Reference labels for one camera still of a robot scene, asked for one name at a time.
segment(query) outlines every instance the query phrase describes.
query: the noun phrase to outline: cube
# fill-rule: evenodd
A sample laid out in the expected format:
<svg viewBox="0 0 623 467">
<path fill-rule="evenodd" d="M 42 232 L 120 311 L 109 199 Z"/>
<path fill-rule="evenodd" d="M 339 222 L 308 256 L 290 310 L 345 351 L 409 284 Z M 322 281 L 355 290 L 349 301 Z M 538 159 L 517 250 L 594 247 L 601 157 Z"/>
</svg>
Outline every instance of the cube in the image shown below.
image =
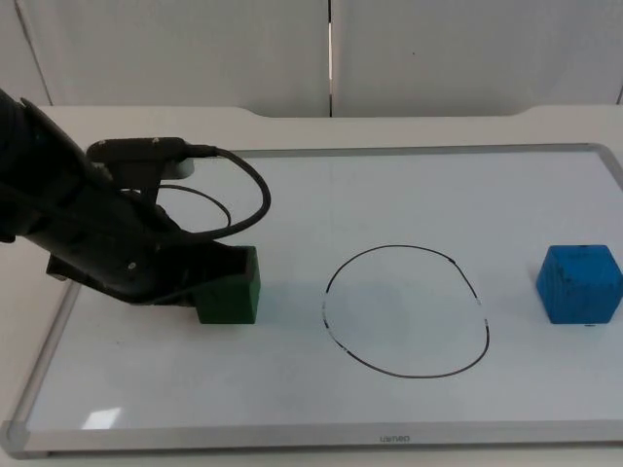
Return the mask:
<svg viewBox="0 0 623 467">
<path fill-rule="evenodd" d="M 554 324 L 603 324 L 623 296 L 623 275 L 605 245 L 550 246 L 536 289 Z"/>
</svg>

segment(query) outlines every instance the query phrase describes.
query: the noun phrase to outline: drawn circle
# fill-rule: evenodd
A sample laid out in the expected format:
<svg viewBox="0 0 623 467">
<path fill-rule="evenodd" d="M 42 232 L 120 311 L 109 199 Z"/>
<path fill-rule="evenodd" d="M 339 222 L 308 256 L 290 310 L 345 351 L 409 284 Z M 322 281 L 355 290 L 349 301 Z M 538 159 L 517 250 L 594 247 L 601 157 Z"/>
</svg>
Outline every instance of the drawn circle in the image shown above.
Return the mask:
<svg viewBox="0 0 623 467">
<path fill-rule="evenodd" d="M 460 266 L 416 245 L 382 245 L 343 263 L 327 284 L 322 319 L 347 355 L 392 377 L 451 377 L 489 350 L 489 324 Z"/>
</svg>

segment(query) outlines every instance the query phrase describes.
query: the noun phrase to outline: white surface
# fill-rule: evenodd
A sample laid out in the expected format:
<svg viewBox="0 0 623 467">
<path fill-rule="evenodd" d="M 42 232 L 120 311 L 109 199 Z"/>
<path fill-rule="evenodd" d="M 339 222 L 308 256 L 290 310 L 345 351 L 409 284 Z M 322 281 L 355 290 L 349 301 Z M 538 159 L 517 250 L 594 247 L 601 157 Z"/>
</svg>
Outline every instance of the white surface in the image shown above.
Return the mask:
<svg viewBox="0 0 623 467">
<path fill-rule="evenodd" d="M 613 104 L 621 0 L 334 0 L 333 115 Z"/>
<path fill-rule="evenodd" d="M 179 134 L 231 149 L 442 146 L 595 141 L 623 152 L 623 109 L 542 107 L 521 115 L 454 119 L 263 119 L 239 109 L 48 108 L 83 146 L 112 136 Z M 25 241 L 0 249 L 0 400 L 6 418 L 47 333 L 62 284 L 43 274 L 47 255 Z M 619 466 L 623 449 L 444 449 L 294 453 L 52 458 L 46 465 L 413 465 L 423 466 Z M 0 465 L 14 461 L 0 452 Z"/>
<path fill-rule="evenodd" d="M 329 115 L 327 0 L 20 0 L 56 105 Z"/>
<path fill-rule="evenodd" d="M 0 0 L 0 89 L 13 98 L 49 104 L 13 0 Z"/>
<path fill-rule="evenodd" d="M 623 314 L 603 327 L 554 326 L 533 285 L 550 244 L 604 243 L 623 263 L 623 193 L 596 155 L 254 165 L 272 187 L 272 211 L 228 242 L 258 247 L 256 325 L 201 326 L 191 309 L 133 308 L 83 290 L 29 430 L 81 429 L 111 411 L 115 419 L 100 416 L 98 428 L 623 419 Z M 226 162 L 199 162 L 185 182 L 232 206 L 235 218 L 258 202 L 252 183 Z M 182 225 L 216 224 L 180 199 L 165 205 Z M 329 294 L 341 332 L 377 363 L 394 352 L 421 352 L 408 372 L 442 373 L 482 350 L 484 312 L 492 346 L 480 364 L 456 377 L 404 380 L 371 371 L 331 342 L 320 319 L 329 278 L 353 254 L 386 243 L 452 256 L 482 310 L 447 262 L 418 255 L 405 262 L 388 251 L 373 268 L 353 264 L 336 279 L 336 289 L 374 289 L 377 301 L 338 305 L 361 291 Z M 336 297 L 342 300 L 331 302 Z M 434 319 L 439 311 L 448 321 Z M 377 324 L 380 312 L 383 326 L 352 334 L 349 327 L 361 330 L 363 321 Z M 380 334 L 387 328 L 393 331 Z M 415 433 L 407 434 L 416 440 Z"/>
</svg>

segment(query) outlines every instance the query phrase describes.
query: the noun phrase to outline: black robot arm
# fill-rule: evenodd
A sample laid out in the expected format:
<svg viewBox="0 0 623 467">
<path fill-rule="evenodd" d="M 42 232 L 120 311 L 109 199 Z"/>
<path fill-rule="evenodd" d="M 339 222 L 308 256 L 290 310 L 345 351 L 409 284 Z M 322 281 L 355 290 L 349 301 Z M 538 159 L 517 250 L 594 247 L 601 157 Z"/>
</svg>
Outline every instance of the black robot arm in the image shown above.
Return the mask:
<svg viewBox="0 0 623 467">
<path fill-rule="evenodd" d="M 188 233 L 156 205 L 163 174 L 188 158 L 224 157 L 263 195 L 227 228 Z M 43 112 L 0 90 L 0 240 L 51 253 L 48 273 L 123 302 L 190 305 L 201 322 L 251 323 L 259 298 L 255 248 L 214 241 L 258 222 L 271 195 L 247 162 L 179 138 L 110 140 L 85 155 Z"/>
</svg>

